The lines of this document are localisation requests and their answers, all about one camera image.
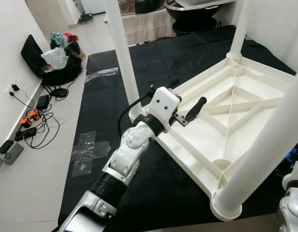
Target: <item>clear plastic sheet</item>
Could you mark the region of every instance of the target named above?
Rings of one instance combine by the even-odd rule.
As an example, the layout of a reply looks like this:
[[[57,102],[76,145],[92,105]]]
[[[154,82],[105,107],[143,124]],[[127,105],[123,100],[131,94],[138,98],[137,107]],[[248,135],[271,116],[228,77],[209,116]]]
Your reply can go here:
[[[96,158],[106,157],[110,150],[111,150],[111,147],[108,141],[96,142],[93,158],[96,159]]]
[[[113,76],[119,74],[119,68],[111,68],[111,69],[105,69],[105,70],[100,70],[95,73],[92,73],[85,78],[85,82],[88,82],[96,77],[103,77],[103,76]]]
[[[91,173],[95,135],[95,131],[80,134],[78,147],[72,152],[72,159],[75,160],[71,173],[72,177]]]
[[[59,70],[65,68],[68,56],[63,47],[56,47],[55,49],[46,51],[41,54],[42,58],[52,66],[52,70]]]

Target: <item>black cable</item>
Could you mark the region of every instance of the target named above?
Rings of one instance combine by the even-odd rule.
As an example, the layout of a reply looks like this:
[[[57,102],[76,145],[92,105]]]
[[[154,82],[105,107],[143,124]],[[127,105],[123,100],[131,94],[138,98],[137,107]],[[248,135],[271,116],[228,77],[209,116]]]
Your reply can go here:
[[[133,108],[135,105],[137,105],[139,102],[141,102],[143,99],[145,98],[149,98],[152,97],[152,92],[148,92],[145,95],[143,95],[141,98],[139,98],[138,100],[134,101],[126,110],[123,111],[123,113],[120,115],[119,120],[118,120],[118,132],[119,132],[119,136],[120,138],[122,137],[122,131],[121,131],[121,121],[123,116],[131,109]]]
[[[38,133],[38,134],[44,133],[44,128],[45,128],[44,122],[42,121],[41,123],[37,124],[35,128],[36,128],[36,130],[39,130],[41,128],[43,129],[42,131],[38,131],[36,133]]]
[[[22,125],[20,125],[19,130],[17,132],[21,131],[21,128],[22,128]]]
[[[76,82],[77,78],[74,79],[71,83],[69,83],[69,85],[67,86],[66,90],[67,90],[67,93],[63,96],[63,97],[56,97],[56,101],[62,101],[64,99],[67,98],[67,96],[69,95],[70,91],[69,91],[69,88],[71,87],[72,84],[74,84]]]
[[[25,117],[28,116],[28,112],[30,112],[30,111],[32,111],[32,110],[27,110],[27,111],[25,112]]]
[[[50,105],[50,108],[42,111],[43,113],[48,113],[52,109],[52,104],[48,103],[48,105]]]
[[[35,106],[35,102],[34,102],[34,100],[33,100],[32,98],[29,98],[29,97],[28,97],[28,94],[27,94],[24,90],[22,90],[22,89],[19,89],[19,90],[21,90],[22,92],[24,92],[25,95],[26,95],[26,97],[27,97],[28,99],[30,99],[30,100],[33,102],[33,107],[34,107],[34,106]]]
[[[54,103],[51,103],[51,104],[52,104],[52,106],[54,106],[54,104],[57,102],[57,101],[56,101],[56,98],[53,98],[53,99],[54,99]]]
[[[10,93],[10,96],[16,98],[19,102],[21,102],[22,104],[24,104],[28,108],[31,108],[31,109],[35,110],[35,108],[33,108],[33,107],[29,106],[29,105],[26,105],[23,101],[21,101],[18,97],[16,97],[13,92],[9,92],[9,93]]]
[[[11,155],[9,154],[9,157],[7,158],[7,153],[5,153],[5,159],[9,160]]]
[[[64,120],[64,122],[60,123],[60,126],[62,126],[65,123],[65,118],[58,117],[57,120],[59,120],[59,119],[63,119]]]
[[[55,135],[54,135],[54,136],[53,136],[53,137],[52,137],[46,144],[42,145],[42,144],[44,143],[46,137],[48,136],[49,131],[50,131],[50,128],[49,128],[49,125],[48,125],[48,122],[47,122],[50,118],[53,118],[53,119],[57,122],[57,131],[56,131]],[[47,132],[46,132],[44,138],[42,139],[42,141],[41,141],[39,144],[37,144],[37,145],[33,145],[33,138],[34,138],[34,137],[32,137],[30,143],[28,143],[28,141],[25,139],[26,144],[27,144],[29,147],[33,148],[33,149],[42,149],[42,148],[46,147],[47,145],[49,145],[49,144],[56,138],[56,136],[57,136],[57,134],[58,134],[58,131],[59,131],[59,129],[60,129],[60,123],[59,123],[59,121],[53,116],[53,113],[47,113],[47,114],[43,115],[43,122],[42,122],[42,123],[43,123],[43,125],[44,125],[44,128],[47,128]]]

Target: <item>silver robot arm segment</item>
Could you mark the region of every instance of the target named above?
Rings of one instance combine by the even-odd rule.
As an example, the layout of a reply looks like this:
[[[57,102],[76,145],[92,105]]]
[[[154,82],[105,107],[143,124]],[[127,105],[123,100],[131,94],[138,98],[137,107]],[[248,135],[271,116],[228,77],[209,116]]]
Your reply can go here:
[[[61,225],[59,232],[101,232],[109,219],[115,216],[117,206],[139,167],[139,160],[149,143],[162,132],[167,133],[178,121],[186,126],[199,114],[205,98],[191,109],[186,118],[177,115],[181,98],[171,89],[158,88],[147,107],[147,115],[139,115],[135,127],[127,129],[120,146],[113,152],[102,173],[87,190],[79,203]]]
[[[298,154],[292,155],[295,161],[292,173],[284,176],[282,185],[286,190],[278,208],[279,232],[298,232]]]

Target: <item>electrical cord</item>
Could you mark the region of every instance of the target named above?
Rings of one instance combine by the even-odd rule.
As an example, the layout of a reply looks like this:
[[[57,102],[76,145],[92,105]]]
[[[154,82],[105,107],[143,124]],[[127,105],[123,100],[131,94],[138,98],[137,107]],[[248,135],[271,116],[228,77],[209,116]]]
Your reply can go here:
[[[16,98],[20,103],[27,106],[28,108],[31,108],[32,110],[35,110],[35,108],[31,107],[30,105],[25,104],[23,101],[21,101],[13,92],[9,92],[10,96]]]
[[[21,90],[22,92],[24,92],[25,93],[25,96],[33,102],[33,107],[34,107],[34,105],[35,105],[34,100],[32,98],[29,98],[28,97],[28,94],[24,90],[22,90],[22,89],[19,89],[19,90]]]
[[[55,135],[54,135],[54,136],[53,136],[53,137],[52,137],[46,144],[43,145],[43,143],[44,143],[44,141],[46,140],[46,138],[47,138],[47,136],[48,136],[48,134],[49,134],[49,131],[50,131],[50,127],[49,127],[49,125],[48,125],[48,120],[51,119],[51,118],[53,118],[53,119],[56,121],[56,123],[57,123],[57,131],[56,131]],[[59,123],[59,121],[53,116],[53,113],[47,113],[47,114],[43,115],[42,120],[43,120],[43,121],[42,121],[40,124],[38,124],[38,125],[36,126],[36,127],[39,127],[39,129],[40,129],[40,128],[43,128],[43,131],[45,131],[45,129],[47,129],[46,134],[45,134],[45,136],[43,137],[42,141],[41,141],[40,143],[38,143],[37,145],[33,145],[34,136],[31,138],[31,141],[30,141],[30,142],[28,142],[27,139],[25,139],[26,144],[27,144],[29,147],[33,148],[33,149],[42,149],[42,148],[46,147],[47,145],[49,145],[49,144],[56,138],[56,136],[57,136],[57,134],[58,134],[58,131],[59,131],[59,129],[60,129],[60,123]]]
[[[57,102],[55,98],[53,98],[53,99],[54,99],[54,103],[51,103],[52,97],[50,96],[49,104],[52,104],[52,106],[54,106],[54,104]]]
[[[153,96],[152,92],[147,92],[145,95],[143,95],[142,97],[140,97],[138,100],[134,101],[127,109],[125,109],[123,111],[123,113],[120,115],[119,120],[118,120],[118,132],[119,132],[119,136],[120,138],[122,137],[122,131],[121,131],[121,122],[122,122],[122,118],[124,117],[124,115],[131,109],[133,108],[135,105],[137,105],[139,102],[141,102],[143,99],[145,98],[151,98]]]
[[[67,93],[65,94],[65,96],[63,97],[56,97],[56,101],[62,101],[64,99],[67,98],[67,96],[69,95],[70,91],[69,91],[69,88],[72,86],[72,84],[74,84],[76,82],[77,78],[74,79],[71,83],[69,83],[69,85],[67,86],[66,90],[67,90]]]
[[[22,100],[20,100],[17,96],[15,96],[13,92],[9,92],[9,94],[10,94],[12,97],[16,98],[20,103],[22,103],[22,104],[25,105],[26,107],[30,108],[30,110],[27,110],[27,111],[26,111],[26,116],[28,115],[28,113],[29,113],[30,111],[32,111],[32,110],[36,110],[35,108],[33,108],[33,107],[31,107],[31,106],[25,104]],[[28,142],[27,138],[25,138],[25,142],[26,142],[26,144],[27,144],[29,147],[31,147],[31,148],[33,148],[33,149],[42,149],[42,148],[48,146],[48,145],[49,145],[49,144],[56,138],[56,136],[57,136],[57,134],[58,134],[58,131],[59,131],[59,129],[60,129],[60,126],[63,125],[63,124],[65,123],[65,119],[62,118],[62,119],[64,120],[64,122],[60,124],[60,122],[54,117],[54,114],[53,114],[52,112],[49,112],[51,109],[52,109],[52,105],[50,104],[50,108],[47,109],[46,111],[44,111],[44,112],[42,112],[42,111],[38,111],[39,114],[42,116],[42,122],[36,125],[36,129],[37,129],[37,130],[42,129],[42,131],[39,131],[39,132],[37,132],[37,133],[43,133],[43,132],[45,132],[45,135],[44,135],[43,139],[41,140],[41,142],[39,142],[37,145],[34,145],[34,144],[33,144],[34,136],[31,138],[31,141],[30,141],[30,142]],[[48,125],[48,120],[51,119],[51,118],[54,119],[54,121],[57,123],[57,125],[52,126],[52,127],[49,127],[49,125]],[[54,128],[54,127],[57,127],[57,131],[56,131],[55,135],[54,135],[54,136],[53,136],[47,143],[43,144],[43,143],[45,142],[45,140],[46,140],[48,134],[49,134],[50,128]]]
[[[7,153],[5,153],[5,159],[9,160],[11,157],[11,154],[9,154],[9,157],[7,158]]]

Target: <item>teal cloth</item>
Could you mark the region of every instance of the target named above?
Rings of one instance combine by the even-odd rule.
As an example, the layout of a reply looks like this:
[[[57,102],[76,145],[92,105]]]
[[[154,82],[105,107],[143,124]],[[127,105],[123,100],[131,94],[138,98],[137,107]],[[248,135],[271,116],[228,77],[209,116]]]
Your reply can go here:
[[[55,31],[50,34],[50,39],[54,40],[57,45],[66,47],[67,46],[67,36],[60,31]]]

